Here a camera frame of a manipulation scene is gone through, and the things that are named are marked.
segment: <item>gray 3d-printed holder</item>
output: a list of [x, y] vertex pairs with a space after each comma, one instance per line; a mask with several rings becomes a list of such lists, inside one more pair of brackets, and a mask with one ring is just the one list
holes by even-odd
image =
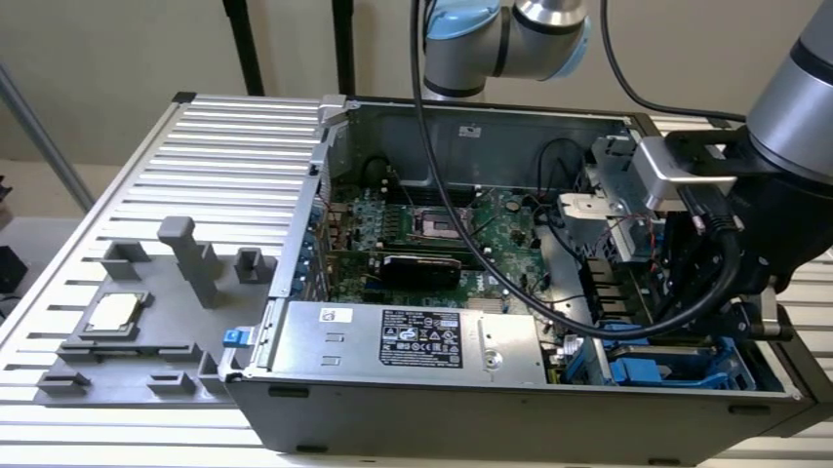
[[[223, 335], [259, 324], [276, 261], [259, 249], [216, 257], [192, 232], [189, 217], [169, 216], [159, 238], [173, 256], [148, 256], [139, 243], [115, 242], [108, 249], [101, 264], [109, 277], [37, 383], [40, 405], [233, 404], [217, 375]], [[133, 294], [139, 305], [128, 323], [97, 330], [92, 313], [115, 293]], [[235, 356], [247, 354], [237, 349]]]

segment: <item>green circuit board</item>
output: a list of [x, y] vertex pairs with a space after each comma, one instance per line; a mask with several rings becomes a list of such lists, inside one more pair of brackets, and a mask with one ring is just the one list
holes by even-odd
[[[522, 198], [508, 190], [486, 189], [468, 206], [458, 208], [458, 214], [498, 269], [515, 284], [532, 287], [540, 282], [546, 268], [540, 250], [534, 246], [532, 210], [522, 206]], [[527, 313], [476, 264], [462, 241], [423, 235], [418, 221], [428, 218], [438, 219], [434, 226], [450, 233], [443, 207], [388, 204], [376, 190], [354, 187], [340, 190], [334, 203], [344, 215], [339, 218], [338, 232], [332, 233], [336, 248], [331, 251], [331, 301], [463, 308], [470, 299], [495, 299], [500, 301], [502, 313]], [[392, 254], [459, 259], [463, 269], [456, 288], [430, 291], [386, 288], [378, 266], [386, 255]]]

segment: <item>wires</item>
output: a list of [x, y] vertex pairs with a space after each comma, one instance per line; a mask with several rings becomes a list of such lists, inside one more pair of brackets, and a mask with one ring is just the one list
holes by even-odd
[[468, 205], [466, 205], [466, 208], [471, 208], [475, 202], [478, 202], [482, 198], [486, 198], [487, 195], [491, 195], [494, 191], [495, 191], [495, 188], [490, 187], [490, 189], [486, 192], [480, 193], [480, 195], [475, 196], [471, 199], [471, 202], [468, 202]]
[[367, 176], [367, 168], [370, 168], [370, 165], [374, 161], [384, 161], [386, 166], [391, 165], [391, 160], [384, 154], [374, 154], [368, 156], [362, 162], [362, 167], [359, 169], [359, 186], [364, 186], [364, 177]]
[[475, 234], [478, 234], [483, 229], [486, 229], [486, 226], [488, 226], [492, 221], [496, 219], [496, 214], [490, 217], [486, 221], [483, 221], [483, 224], [480, 224], [480, 227], [478, 227], [474, 231], [471, 231], [471, 234], [468, 234], [470, 236], [475, 236]]
[[[542, 193], [542, 178], [543, 178], [543, 165], [545, 165], [545, 155], [547, 154], [547, 150], [549, 148], [561, 142], [567, 142], [571, 143], [573, 146], [575, 148], [578, 148], [579, 150], [579, 154], [585, 153], [585, 148], [582, 147], [582, 145], [578, 143], [578, 141], [575, 141], [573, 138], [567, 138], [565, 136], [559, 137], [559, 138], [554, 138], [550, 141], [547, 141], [543, 145], [542, 148], [538, 150], [538, 155], [535, 156], [535, 159], [538, 161], [538, 178], [536, 178], [536, 185], [535, 185], [535, 195], [538, 196], [538, 198], [545, 198], [549, 195], [549, 191], [551, 190], [551, 182], [554, 179], [554, 174], [555, 174], [555, 170], [553, 168], [553, 170], [549, 173], [549, 182], [546, 183], [546, 191]], [[569, 178], [569, 174], [567, 174], [567, 168], [566, 165], [563, 164], [563, 158], [561, 158], [561, 153], [558, 153], [555, 155], [555, 162], [558, 163], [558, 166], [561, 166], [561, 170], [563, 171], [563, 176], [565, 179]]]
[[438, 6], [438, 0], [426, 0], [426, 6], [422, 9], [422, 52], [426, 52], [428, 45], [428, 26], [431, 25], [431, 15]]
[[[535, 217], [535, 213], [538, 212], [538, 210], [540, 208], [551, 208], [550, 205], [545, 205], [542, 202], [538, 201], [538, 199], [531, 196], [531, 195], [524, 195], [523, 199], [530, 199], [532, 200], [535, 203], [538, 203], [538, 207], [535, 208], [535, 210], [532, 211], [532, 217]], [[567, 245], [567, 242], [563, 240], [563, 238], [561, 237], [561, 234], [558, 233], [558, 229], [554, 225], [554, 222], [551, 220], [551, 217], [549, 216], [549, 213], [545, 213], [545, 218], [546, 218], [546, 227], [549, 228], [549, 232], [551, 233], [551, 236], [555, 238], [555, 242], [558, 243], [558, 245], [561, 246], [562, 249], [565, 249], [565, 251], [570, 254], [570, 256], [573, 258], [575, 258], [575, 261], [579, 262], [579, 264], [582, 263], [582, 261], [585, 260], [582, 258], [582, 256], [573, 250], [573, 248]]]
[[545, 300], [543, 303], [549, 304], [549, 305], [554, 305], [554, 304], [559, 304], [561, 302], [569, 302], [573, 299], [579, 299], [582, 297], [585, 297], [583, 294], [575, 294], [575, 295], [571, 295], [570, 297], [565, 297], [563, 299], [559, 299], [559, 300]]
[[334, 212], [334, 207], [330, 205], [330, 202], [327, 202], [327, 200], [324, 200], [324, 197], [322, 197], [320, 193], [316, 193], [315, 196], [318, 197], [318, 199], [320, 200], [320, 202], [324, 204], [324, 206], [327, 207], [327, 212], [332, 213]]
[[414, 111], [416, 113], [416, 124], [419, 128], [419, 137], [426, 150], [426, 159], [428, 161], [428, 168], [431, 175], [436, 181], [436, 189], [440, 194], [442, 204], [447, 209], [448, 218], [454, 229], [459, 233], [460, 240], [466, 245], [466, 248], [471, 252], [471, 255], [478, 259], [478, 262], [483, 266], [483, 269], [494, 276], [498, 282], [508, 290], [508, 292], [518, 297], [518, 299], [532, 310], [539, 312], [547, 319], [553, 320], [562, 327], [571, 330], [577, 334], [599, 339], [638, 339], [665, 332], [671, 332], [697, 319], [702, 314], [717, 309], [727, 300], [727, 293], [734, 284], [734, 280], [739, 271], [739, 258], [741, 247], [738, 245], [738, 238], [733, 231], [723, 231], [717, 233], [714, 240], [719, 246], [723, 266], [719, 271], [719, 275], [714, 281], [713, 288], [705, 293], [705, 295], [686, 308], [678, 315], [670, 318], [667, 321], [653, 324], [647, 327], [630, 330], [605, 330], [594, 326], [582, 324], [570, 320], [566, 315], [558, 311], [553, 311], [550, 306], [540, 303], [534, 297], [531, 297], [520, 287], [518, 287], [506, 275], [496, 269], [495, 265], [486, 258], [480, 249], [478, 248], [471, 235], [464, 229], [459, 214], [451, 204], [451, 199], [444, 188], [443, 176], [440, 173], [440, 167], [438, 164], [438, 158], [434, 154], [434, 146], [431, 144], [431, 137], [428, 135], [428, 124], [426, 121], [426, 111], [423, 108], [422, 100], [422, 86], [420, 86], [420, 71], [419, 71], [419, 0], [411, 0], [410, 10], [410, 64], [411, 64], [411, 93], [414, 96]]
[[527, 291], [530, 293], [535, 293], [535, 288], [538, 287], [538, 285], [540, 284], [540, 282], [545, 280], [545, 278], [549, 277], [549, 273], [545, 273], [542, 276], [538, 277], [538, 280], [535, 280], [535, 283], [532, 283], [532, 286], [530, 286], [530, 288], [527, 289]]
[[653, 219], [650, 216], [647, 216], [646, 214], [642, 213], [630, 213], [626, 216], [622, 216], [617, 219], [617, 221], [610, 224], [610, 226], [607, 226], [607, 228], [603, 230], [603, 232], [598, 235], [597, 241], [594, 242], [594, 249], [593, 249], [593, 253], [595, 256], [599, 256], [599, 245], [605, 239], [605, 237], [607, 237], [611, 233], [613, 233], [613, 229], [615, 229], [619, 224], [622, 224], [622, 222], [625, 222], [627, 219], [643, 219], [645, 222], [649, 224], [649, 233], [650, 233], [650, 259], [653, 259], [654, 253], [655, 253], [655, 234], [653, 234]]
[[655, 110], [657, 112], [665, 112], [667, 114], [679, 114], [689, 115], [691, 117], [703, 117], [706, 119], [723, 119], [730, 120], [733, 122], [746, 122], [746, 117], [739, 114], [733, 114], [729, 112], [721, 112], [717, 110], [699, 110], [699, 109], [687, 109], [685, 107], [671, 107], [670, 105], [657, 104], [655, 102], [650, 102], [645, 100], [634, 91], [627, 80], [625, 79], [625, 74], [622, 73], [622, 69], [619, 68], [619, 63], [615, 59], [615, 54], [613, 53], [613, 46], [610, 43], [610, 28], [607, 25], [607, 0], [601, 0], [601, 12], [599, 12], [599, 23], [601, 23], [601, 42], [603, 44], [603, 52], [607, 55], [607, 61], [610, 62], [610, 68], [613, 69], [613, 74], [615, 75], [615, 81], [619, 82], [619, 86], [622, 90], [627, 94], [627, 97], [642, 107], [646, 107], [650, 110]]
[[388, 166], [388, 168], [390, 168], [390, 173], [395, 177], [395, 183], [398, 184], [399, 188], [402, 189], [402, 193], [404, 194], [404, 197], [407, 198], [407, 203], [411, 206], [411, 212], [416, 213], [416, 205], [414, 205], [414, 199], [411, 198], [411, 194], [407, 193], [407, 189], [404, 188], [404, 184], [402, 183], [402, 177], [399, 177], [399, 173], [395, 171], [395, 168], [392, 166]]

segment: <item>black connector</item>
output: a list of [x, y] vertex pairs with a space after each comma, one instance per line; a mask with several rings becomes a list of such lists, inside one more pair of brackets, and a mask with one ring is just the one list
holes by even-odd
[[739, 231], [738, 217], [717, 185], [685, 185], [677, 189], [698, 234], [709, 237], [725, 231]]
[[179, 91], [171, 98], [171, 102], [176, 104], [188, 104], [196, 98], [196, 93], [191, 91]]

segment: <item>white wall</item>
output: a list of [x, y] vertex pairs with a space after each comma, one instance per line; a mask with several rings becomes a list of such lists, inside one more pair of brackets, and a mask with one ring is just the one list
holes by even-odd
[[[76, 162], [123, 164], [176, 91], [244, 93], [219, 0], [0, 0], [0, 59]], [[1, 100], [0, 158], [40, 158]]]
[[[408, 0], [355, 0], [358, 92], [406, 98]], [[611, 0], [619, 61], [642, 95], [746, 112], [821, 0]], [[249, 0], [267, 92], [338, 89], [330, 0]], [[598, 0], [591, 0], [598, 14]], [[0, 0], [0, 59], [73, 161], [121, 164], [177, 90], [241, 94], [220, 0]], [[573, 76], [491, 80], [492, 102], [635, 109], [599, 41]], [[0, 106], [0, 158], [37, 153]]]

